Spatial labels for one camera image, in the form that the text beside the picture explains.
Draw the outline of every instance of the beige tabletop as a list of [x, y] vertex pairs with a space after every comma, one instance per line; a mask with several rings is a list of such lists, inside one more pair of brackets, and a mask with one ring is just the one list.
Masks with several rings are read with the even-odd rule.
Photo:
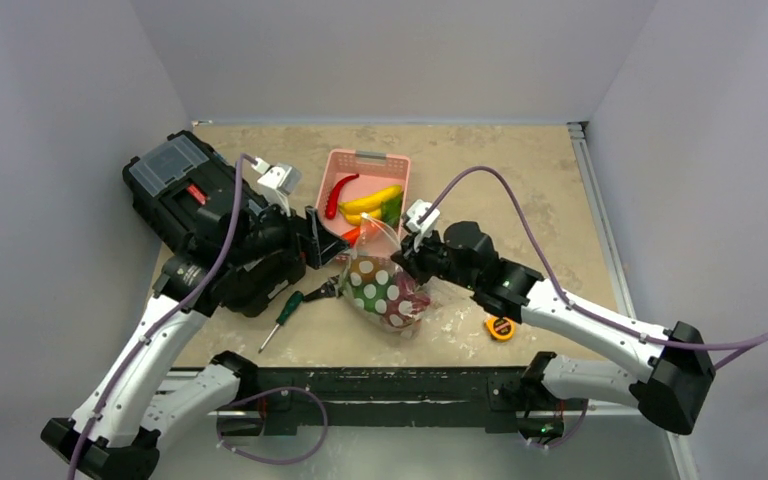
[[[297, 167], [303, 179], [291, 196], [297, 211], [316, 200], [328, 152], [334, 148], [407, 155], [412, 170], [407, 204], [431, 201], [456, 174], [488, 165], [510, 182], [561, 283], [570, 291], [615, 309], [608, 270], [587, 204], [567, 129], [563, 126], [199, 126], [196, 135], [228, 159], [243, 151], [270, 163]], [[251, 180], [255, 173], [246, 168]], [[438, 229], [475, 220], [500, 255], [544, 271], [528, 243], [504, 190], [485, 173], [467, 177], [440, 206]], [[169, 257], [165, 247], [157, 262]], [[263, 353], [257, 349], [293, 290], [309, 292], [339, 265], [308, 269], [295, 286], [279, 294], [257, 318], [219, 309], [184, 348], [177, 366], [203, 366], [213, 355], [233, 350], [261, 366], [482, 366], [526, 365], [534, 354], [597, 358], [553, 333], [518, 326], [514, 338], [493, 341], [483, 326], [487, 315], [458, 287], [432, 280], [434, 310], [411, 339], [387, 333], [358, 316], [345, 299], [303, 304]]]

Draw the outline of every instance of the plastic basket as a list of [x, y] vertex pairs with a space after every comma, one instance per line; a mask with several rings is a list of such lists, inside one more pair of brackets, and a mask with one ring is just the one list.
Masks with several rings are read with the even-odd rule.
[[[355, 198], [371, 195], [379, 190], [401, 185], [404, 192], [402, 199], [402, 214], [407, 206], [408, 178], [410, 177], [410, 158], [404, 155], [392, 155], [389, 153], [363, 152], [358, 150], [336, 149], [328, 155], [328, 164], [325, 166], [325, 174], [322, 176], [322, 184], [319, 187], [319, 196], [316, 200], [316, 209], [326, 228], [337, 235], [342, 235], [355, 228], [349, 224], [340, 213], [331, 220], [325, 218], [325, 207], [328, 204], [328, 196], [334, 188], [334, 184], [342, 178], [355, 173], [360, 178], [347, 183], [340, 192], [340, 201], [345, 202]], [[402, 238], [402, 225], [399, 223], [399, 238]], [[389, 255], [388, 245], [382, 245], [382, 255]]]

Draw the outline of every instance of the banana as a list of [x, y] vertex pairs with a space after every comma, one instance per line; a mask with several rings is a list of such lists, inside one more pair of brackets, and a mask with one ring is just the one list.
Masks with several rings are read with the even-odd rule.
[[[380, 208], [378, 208], [376, 210], [373, 210], [371, 212], [367, 212], [366, 214], [369, 215], [370, 217], [376, 219], [376, 220], [381, 220], [381, 209]], [[350, 213], [343, 213], [343, 217], [346, 218], [347, 222], [349, 222], [350, 224], [352, 224], [354, 226], [360, 225], [360, 222], [363, 220], [363, 217], [360, 214], [352, 215]]]
[[375, 192], [367, 197], [341, 203], [340, 211], [343, 212], [343, 215], [360, 215], [363, 212], [370, 212], [377, 208], [381, 208], [383, 202], [390, 200], [396, 195], [401, 195], [401, 193], [402, 187], [400, 185], [393, 185], [392, 187], [387, 187], [384, 190]]

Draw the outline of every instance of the transparent plastic bag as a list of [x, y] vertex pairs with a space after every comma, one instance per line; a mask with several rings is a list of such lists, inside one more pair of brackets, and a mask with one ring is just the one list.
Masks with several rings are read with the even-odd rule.
[[340, 275], [343, 297], [387, 332], [412, 338], [422, 325], [431, 298], [424, 288], [390, 260], [401, 248], [386, 223], [364, 215], [360, 234]]

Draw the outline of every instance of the tape measure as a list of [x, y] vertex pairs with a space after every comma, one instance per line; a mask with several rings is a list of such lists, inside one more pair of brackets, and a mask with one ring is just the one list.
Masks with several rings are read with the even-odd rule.
[[487, 327], [487, 331], [490, 332], [490, 335], [500, 342], [510, 340], [516, 331], [514, 322], [507, 318], [490, 317], [484, 322], [484, 326]]

